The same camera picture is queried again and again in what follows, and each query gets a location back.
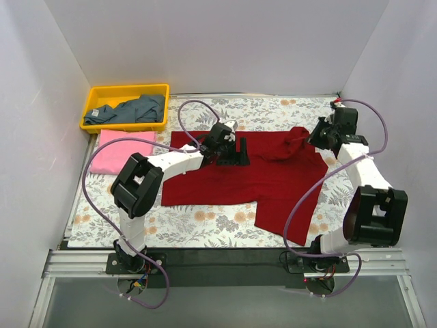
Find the red t shirt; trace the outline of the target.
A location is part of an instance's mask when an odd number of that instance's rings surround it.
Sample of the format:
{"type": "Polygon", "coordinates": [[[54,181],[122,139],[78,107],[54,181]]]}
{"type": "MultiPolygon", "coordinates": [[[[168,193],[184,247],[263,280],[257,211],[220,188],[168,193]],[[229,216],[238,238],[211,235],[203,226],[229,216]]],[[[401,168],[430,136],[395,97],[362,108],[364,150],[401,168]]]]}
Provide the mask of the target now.
{"type": "Polygon", "coordinates": [[[181,174],[163,184],[161,204],[236,205],[257,202],[255,226],[304,245],[321,188],[316,188],[290,213],[297,201],[320,179],[328,166],[306,142],[307,129],[285,132],[240,131],[249,166],[217,166],[181,174]]]}

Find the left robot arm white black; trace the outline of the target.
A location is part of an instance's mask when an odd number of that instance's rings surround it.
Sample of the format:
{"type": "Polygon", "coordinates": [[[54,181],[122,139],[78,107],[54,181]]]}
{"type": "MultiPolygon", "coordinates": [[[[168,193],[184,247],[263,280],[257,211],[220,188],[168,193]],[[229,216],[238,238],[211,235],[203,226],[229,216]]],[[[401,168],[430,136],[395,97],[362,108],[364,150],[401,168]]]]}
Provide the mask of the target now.
{"type": "Polygon", "coordinates": [[[152,208],[163,182],[216,163],[224,166],[250,164],[247,142],[236,136],[235,121],[216,123],[210,132],[181,148],[165,154],[143,156],[132,154],[118,174],[111,193],[119,211],[120,238],[116,252],[123,255],[122,265],[130,273],[145,265],[143,236],[145,215],[152,208]]]}

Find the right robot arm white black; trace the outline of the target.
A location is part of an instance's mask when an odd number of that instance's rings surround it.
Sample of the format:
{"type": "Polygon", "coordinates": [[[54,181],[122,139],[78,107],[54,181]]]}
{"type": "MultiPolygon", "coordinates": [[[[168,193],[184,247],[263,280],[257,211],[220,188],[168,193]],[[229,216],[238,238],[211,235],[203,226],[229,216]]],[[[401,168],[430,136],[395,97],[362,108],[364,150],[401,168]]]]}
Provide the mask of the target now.
{"type": "Polygon", "coordinates": [[[342,165],[355,189],[341,228],[319,235],[311,243],[310,266],[327,270],[337,254],[352,252],[361,246],[395,246],[400,238],[408,196],[394,189],[378,171],[368,142],[356,134],[358,111],[332,106],[328,117],[320,117],[308,142],[331,150],[342,165]]]}

